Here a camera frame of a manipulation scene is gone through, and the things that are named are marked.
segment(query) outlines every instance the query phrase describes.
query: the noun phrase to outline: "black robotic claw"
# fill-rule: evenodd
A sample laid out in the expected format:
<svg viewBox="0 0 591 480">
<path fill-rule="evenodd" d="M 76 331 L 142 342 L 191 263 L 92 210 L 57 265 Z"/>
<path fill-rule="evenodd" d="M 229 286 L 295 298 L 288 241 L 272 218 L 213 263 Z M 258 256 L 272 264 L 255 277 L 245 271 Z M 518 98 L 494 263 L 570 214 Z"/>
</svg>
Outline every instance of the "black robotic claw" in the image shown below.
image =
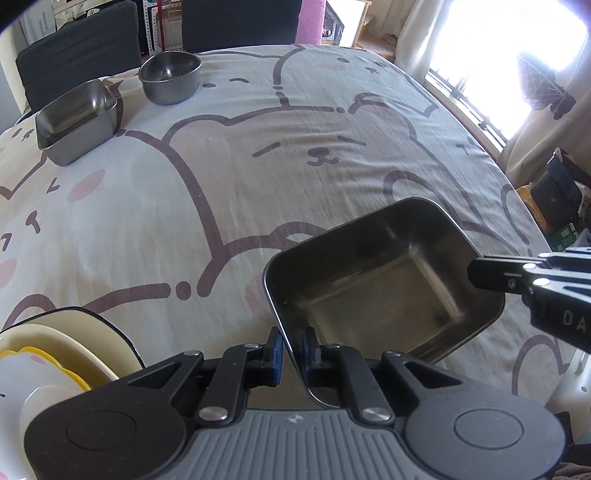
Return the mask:
<svg viewBox="0 0 591 480">
<path fill-rule="evenodd" d="M 475 287 L 522 295 L 533 326 L 591 353 L 591 248 L 487 255 L 472 261 L 468 276 Z"/>
<path fill-rule="evenodd" d="M 252 410 L 282 343 L 181 353 L 42 412 L 25 434 L 38 480 L 534 480 L 564 448 L 542 407 L 399 352 L 368 360 L 305 331 L 305 381 L 332 410 Z"/>
</svg>

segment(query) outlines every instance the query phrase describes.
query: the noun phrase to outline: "bright sunlight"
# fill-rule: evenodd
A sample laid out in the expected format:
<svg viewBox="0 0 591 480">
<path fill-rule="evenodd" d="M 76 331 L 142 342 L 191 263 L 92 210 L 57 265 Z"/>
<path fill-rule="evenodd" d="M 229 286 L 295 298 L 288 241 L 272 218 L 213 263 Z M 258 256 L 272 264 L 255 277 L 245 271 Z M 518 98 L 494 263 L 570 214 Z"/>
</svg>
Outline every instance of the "bright sunlight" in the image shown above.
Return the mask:
<svg viewBox="0 0 591 480">
<path fill-rule="evenodd" d="M 455 0 L 431 68 L 453 85 L 468 77 L 464 95 L 511 138 L 531 111 L 521 97 L 517 54 L 529 52 L 561 70 L 586 35 L 584 23 L 558 0 Z"/>
</svg>

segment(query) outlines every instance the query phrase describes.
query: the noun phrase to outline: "black chair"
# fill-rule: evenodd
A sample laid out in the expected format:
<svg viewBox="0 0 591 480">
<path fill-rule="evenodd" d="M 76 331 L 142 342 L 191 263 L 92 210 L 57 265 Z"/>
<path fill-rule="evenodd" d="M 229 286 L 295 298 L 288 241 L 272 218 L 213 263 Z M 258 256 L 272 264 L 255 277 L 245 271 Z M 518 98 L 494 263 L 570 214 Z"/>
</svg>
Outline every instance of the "black chair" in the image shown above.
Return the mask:
<svg viewBox="0 0 591 480">
<path fill-rule="evenodd" d="M 183 48 L 289 45 L 300 8 L 301 0 L 183 0 Z"/>
<path fill-rule="evenodd" d="M 138 13 L 131 0 L 63 27 L 17 56 L 33 112 L 88 80 L 141 66 Z"/>
</svg>

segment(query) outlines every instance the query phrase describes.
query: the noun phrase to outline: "stainless steel container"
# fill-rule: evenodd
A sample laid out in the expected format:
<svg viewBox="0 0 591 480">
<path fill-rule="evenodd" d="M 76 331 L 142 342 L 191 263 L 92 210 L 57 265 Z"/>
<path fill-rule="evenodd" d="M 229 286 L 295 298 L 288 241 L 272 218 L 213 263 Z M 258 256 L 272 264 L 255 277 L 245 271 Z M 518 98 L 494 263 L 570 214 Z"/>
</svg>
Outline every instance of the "stainless steel container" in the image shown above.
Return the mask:
<svg viewBox="0 0 591 480">
<path fill-rule="evenodd" d="M 300 373 L 307 327 L 321 343 L 349 345 L 366 358 L 396 350 L 434 362 L 503 311 L 502 293 L 468 279 L 478 256 L 443 209 L 410 198 L 280 252 L 264 283 Z M 311 393 L 336 404 L 326 391 Z"/>
<path fill-rule="evenodd" d="M 100 80 L 74 88 L 37 114 L 39 150 L 56 165 L 69 165 L 115 135 L 116 107 L 116 98 Z"/>
<path fill-rule="evenodd" d="M 164 51 L 150 58 L 139 70 L 148 100 L 157 105 L 184 102 L 199 87 L 201 60 L 184 51 Z"/>
</svg>

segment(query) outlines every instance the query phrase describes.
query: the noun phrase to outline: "metal screw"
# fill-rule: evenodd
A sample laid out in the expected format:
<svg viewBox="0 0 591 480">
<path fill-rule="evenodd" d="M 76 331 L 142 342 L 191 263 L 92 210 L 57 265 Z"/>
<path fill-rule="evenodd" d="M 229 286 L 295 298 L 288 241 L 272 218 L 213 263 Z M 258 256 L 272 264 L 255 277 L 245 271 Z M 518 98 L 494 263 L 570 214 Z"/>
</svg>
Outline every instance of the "metal screw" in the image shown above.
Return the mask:
<svg viewBox="0 0 591 480">
<path fill-rule="evenodd" d="M 392 418 L 392 413 L 382 407 L 368 407 L 361 412 L 361 416 L 371 423 L 381 423 Z"/>
<path fill-rule="evenodd" d="M 222 421 L 228 417 L 224 407 L 205 407 L 199 410 L 199 417 L 205 421 Z"/>
<path fill-rule="evenodd" d="M 538 287 L 545 287 L 549 283 L 550 283 L 550 280 L 548 280 L 547 278 L 536 278 L 533 281 L 533 284 L 536 285 L 536 286 L 538 286 Z"/>
</svg>

